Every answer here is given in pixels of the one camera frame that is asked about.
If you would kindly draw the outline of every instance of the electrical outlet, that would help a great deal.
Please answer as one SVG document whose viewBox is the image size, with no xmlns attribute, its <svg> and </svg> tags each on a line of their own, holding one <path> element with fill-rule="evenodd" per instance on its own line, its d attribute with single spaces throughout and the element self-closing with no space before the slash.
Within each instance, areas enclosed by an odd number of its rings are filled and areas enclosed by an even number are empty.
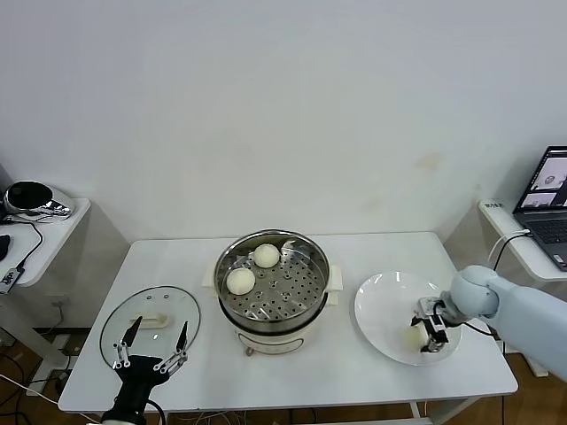
<svg viewBox="0 0 567 425">
<path fill-rule="evenodd" d="M 51 294 L 48 295 L 48 298 L 51 301 L 51 305 L 54 307 L 61 307 L 69 304 L 69 296 L 67 294 Z"/>
</svg>

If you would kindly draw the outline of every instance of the metal pot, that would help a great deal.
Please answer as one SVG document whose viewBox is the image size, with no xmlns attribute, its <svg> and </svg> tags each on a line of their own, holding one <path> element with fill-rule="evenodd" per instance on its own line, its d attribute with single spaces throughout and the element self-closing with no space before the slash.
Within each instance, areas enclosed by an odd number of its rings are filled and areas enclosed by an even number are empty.
<svg viewBox="0 0 567 425">
<path fill-rule="evenodd" d="M 254 264 L 253 252 L 263 243 L 281 254 L 271 268 Z M 246 267 L 256 283 L 244 295 L 229 292 L 229 273 Z M 322 249 L 312 240 L 286 230 L 261 230 L 229 246 L 214 268 L 214 287 L 224 314 L 241 329 L 262 336 L 295 332 L 312 322 L 327 302 L 325 292 L 330 266 Z"/>
</svg>

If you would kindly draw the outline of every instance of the black device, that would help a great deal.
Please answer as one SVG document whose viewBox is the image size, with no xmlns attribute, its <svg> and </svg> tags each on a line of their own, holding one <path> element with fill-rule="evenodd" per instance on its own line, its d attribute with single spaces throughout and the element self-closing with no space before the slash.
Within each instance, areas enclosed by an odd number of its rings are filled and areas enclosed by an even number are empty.
<svg viewBox="0 0 567 425">
<path fill-rule="evenodd" d="M 520 197 L 514 217 L 562 271 L 567 271 L 567 146 L 549 146 Z"/>
</svg>

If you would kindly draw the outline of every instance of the white wall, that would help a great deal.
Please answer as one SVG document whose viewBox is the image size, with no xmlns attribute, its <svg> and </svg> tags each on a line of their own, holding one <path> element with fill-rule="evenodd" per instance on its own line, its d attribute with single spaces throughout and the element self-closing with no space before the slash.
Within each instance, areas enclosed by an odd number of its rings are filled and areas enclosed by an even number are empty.
<svg viewBox="0 0 567 425">
<path fill-rule="evenodd" d="M 129 240 L 434 229 L 567 134 L 567 3 L 0 3 L 0 162 Z"/>
</svg>

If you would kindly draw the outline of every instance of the white plate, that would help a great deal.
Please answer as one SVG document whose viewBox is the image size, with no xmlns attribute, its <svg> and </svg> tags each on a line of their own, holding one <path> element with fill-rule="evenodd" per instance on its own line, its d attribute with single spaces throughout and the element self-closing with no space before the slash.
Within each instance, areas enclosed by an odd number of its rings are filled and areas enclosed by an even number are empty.
<svg viewBox="0 0 567 425">
<path fill-rule="evenodd" d="M 412 366 L 438 363 L 449 357 L 461 342 L 461 328 L 447 330 L 449 342 L 440 352 L 418 352 L 408 348 L 404 332 L 414 317 L 416 302 L 437 297 L 440 289 L 410 273 L 377 274 L 361 285 L 354 300 L 356 321 L 365 337 L 386 356 Z"/>
</svg>

